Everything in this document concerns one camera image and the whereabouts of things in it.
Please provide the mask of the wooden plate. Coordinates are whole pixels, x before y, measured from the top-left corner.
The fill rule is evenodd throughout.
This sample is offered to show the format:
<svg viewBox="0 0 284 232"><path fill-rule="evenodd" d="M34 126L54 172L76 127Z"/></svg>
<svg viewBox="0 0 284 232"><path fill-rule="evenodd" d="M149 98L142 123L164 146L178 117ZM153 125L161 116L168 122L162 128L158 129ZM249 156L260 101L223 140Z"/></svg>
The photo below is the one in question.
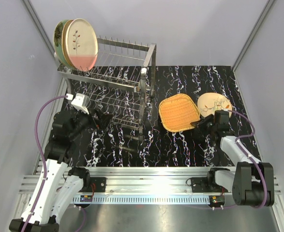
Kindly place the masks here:
<svg viewBox="0 0 284 232"><path fill-rule="evenodd" d="M158 112L163 127L173 133L194 129L200 120L198 107L182 93L161 101Z"/></svg>

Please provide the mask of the peach bird plate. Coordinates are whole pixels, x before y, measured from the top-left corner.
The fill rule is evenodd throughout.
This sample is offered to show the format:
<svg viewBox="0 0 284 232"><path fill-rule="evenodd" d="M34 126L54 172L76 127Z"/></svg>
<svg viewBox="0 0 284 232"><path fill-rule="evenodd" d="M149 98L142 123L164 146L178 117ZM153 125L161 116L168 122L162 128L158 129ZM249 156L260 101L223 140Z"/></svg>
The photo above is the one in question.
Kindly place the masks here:
<svg viewBox="0 0 284 232"><path fill-rule="evenodd" d="M62 30L62 36L61 36L61 42L62 42L62 53L64 55L64 59L66 61L66 63L68 64L67 66L69 68L74 68L72 62L70 61L69 57L68 57L68 53L66 51L66 33L67 33L67 29L69 27L69 25L72 23L73 20L67 20L63 26L63 30Z"/></svg>
<svg viewBox="0 0 284 232"><path fill-rule="evenodd" d="M232 103L230 100L219 93L204 93L197 100L197 107L202 117L214 114L217 110L231 110Z"/></svg>

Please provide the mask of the cream and pink plate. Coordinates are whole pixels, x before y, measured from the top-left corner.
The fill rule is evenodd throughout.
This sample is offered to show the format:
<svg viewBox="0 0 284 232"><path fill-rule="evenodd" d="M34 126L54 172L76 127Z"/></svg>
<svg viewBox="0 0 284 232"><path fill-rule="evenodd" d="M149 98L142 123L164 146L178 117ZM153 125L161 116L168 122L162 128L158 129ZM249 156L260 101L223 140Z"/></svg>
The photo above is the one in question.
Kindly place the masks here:
<svg viewBox="0 0 284 232"><path fill-rule="evenodd" d="M98 57L98 41L87 20L77 18L69 24L65 46L68 58L76 69L87 72L93 68Z"/></svg>

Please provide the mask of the mint green flower plate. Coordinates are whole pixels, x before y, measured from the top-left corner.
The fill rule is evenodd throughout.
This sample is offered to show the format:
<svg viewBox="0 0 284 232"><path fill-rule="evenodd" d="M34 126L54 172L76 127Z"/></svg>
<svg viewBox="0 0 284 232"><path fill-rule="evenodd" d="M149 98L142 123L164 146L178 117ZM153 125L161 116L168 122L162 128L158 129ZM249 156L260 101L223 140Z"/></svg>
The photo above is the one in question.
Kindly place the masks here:
<svg viewBox="0 0 284 232"><path fill-rule="evenodd" d="M62 33L63 33L64 25L65 23L67 23L67 21L68 20L62 20L55 27L54 34L53 34L53 44L54 44L54 49L55 49L55 52L57 54L59 61L65 66L69 67L69 64L66 61L63 51L62 51Z"/></svg>

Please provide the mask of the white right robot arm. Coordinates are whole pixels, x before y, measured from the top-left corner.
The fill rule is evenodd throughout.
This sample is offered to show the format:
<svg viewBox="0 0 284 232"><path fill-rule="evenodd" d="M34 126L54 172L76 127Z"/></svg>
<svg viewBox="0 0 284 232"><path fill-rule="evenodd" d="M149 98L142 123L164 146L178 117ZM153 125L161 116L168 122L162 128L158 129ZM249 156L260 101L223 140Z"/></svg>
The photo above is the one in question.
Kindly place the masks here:
<svg viewBox="0 0 284 232"><path fill-rule="evenodd" d="M236 205L254 208L273 206L273 166L253 156L241 142L242 136L235 136L229 126L230 113L230 110L217 110L191 125L199 136L210 135L219 149L229 156L236 170L210 168L205 177L191 177L186 184L192 192L230 192Z"/></svg>

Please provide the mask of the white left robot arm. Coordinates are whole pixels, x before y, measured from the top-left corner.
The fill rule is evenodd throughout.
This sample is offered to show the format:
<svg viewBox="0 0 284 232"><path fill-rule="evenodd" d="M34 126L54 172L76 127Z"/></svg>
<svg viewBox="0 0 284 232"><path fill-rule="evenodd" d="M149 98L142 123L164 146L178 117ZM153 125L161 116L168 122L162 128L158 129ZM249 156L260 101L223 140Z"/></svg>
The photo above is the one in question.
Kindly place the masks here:
<svg viewBox="0 0 284 232"><path fill-rule="evenodd" d="M75 140L86 130L105 130L112 114L96 111L96 117L83 112L60 111L54 115L52 130L45 149L41 149L43 169L32 198L19 219L9 225L12 232L57 232L61 218L78 192L90 192L82 202L90 203L95 192L103 192L106 178L91 177L88 169L72 167L62 187L61 178L69 166Z"/></svg>

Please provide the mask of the stainless steel dish rack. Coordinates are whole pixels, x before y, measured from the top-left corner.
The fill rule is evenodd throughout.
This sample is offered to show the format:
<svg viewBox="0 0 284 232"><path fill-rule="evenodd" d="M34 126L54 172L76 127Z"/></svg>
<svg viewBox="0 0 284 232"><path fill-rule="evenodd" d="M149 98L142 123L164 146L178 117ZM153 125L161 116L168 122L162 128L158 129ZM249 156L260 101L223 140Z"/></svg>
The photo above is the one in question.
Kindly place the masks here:
<svg viewBox="0 0 284 232"><path fill-rule="evenodd" d="M58 72L68 84L87 84L84 105L91 114L95 110L112 114L111 123L137 131L137 138L143 141L144 112L155 92L157 45L98 38L98 46L91 70L61 64Z"/></svg>

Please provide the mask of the black marble pattern mat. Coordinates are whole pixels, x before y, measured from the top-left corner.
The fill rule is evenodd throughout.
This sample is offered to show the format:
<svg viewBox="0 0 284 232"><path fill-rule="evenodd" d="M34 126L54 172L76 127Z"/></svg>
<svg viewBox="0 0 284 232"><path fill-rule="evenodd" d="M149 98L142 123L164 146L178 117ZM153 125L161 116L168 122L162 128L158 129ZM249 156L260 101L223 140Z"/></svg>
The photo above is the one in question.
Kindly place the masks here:
<svg viewBox="0 0 284 232"><path fill-rule="evenodd" d="M73 94L83 93L87 84L72 81ZM154 97L144 112L143 141L137 131L109 124L103 132L86 131L77 139L77 149L70 164L87 167L203 167L231 166L232 161L221 152L209 136L194 130L168 132L158 113L159 104L182 93L193 101L208 92L227 97L237 111L229 124L236 135L251 132L245 120L246 110L234 73L229 66L158 66Z"/></svg>

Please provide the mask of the aluminium mounting rail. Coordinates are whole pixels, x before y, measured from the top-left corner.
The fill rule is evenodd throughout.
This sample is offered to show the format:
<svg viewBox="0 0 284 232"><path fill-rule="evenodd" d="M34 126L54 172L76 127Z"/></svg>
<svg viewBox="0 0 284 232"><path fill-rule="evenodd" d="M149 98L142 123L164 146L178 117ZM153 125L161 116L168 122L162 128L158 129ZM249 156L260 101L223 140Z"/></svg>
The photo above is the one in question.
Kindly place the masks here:
<svg viewBox="0 0 284 232"><path fill-rule="evenodd" d="M74 204L215 204L221 207L227 203L230 192L192 192L186 184L191 177L205 177L209 168L120 168L120 167L85 167L91 177L106 178L103 192L95 192L92 202L82 202L82 197L90 192L78 192ZM67 177L67 168L61 178L62 187Z"/></svg>

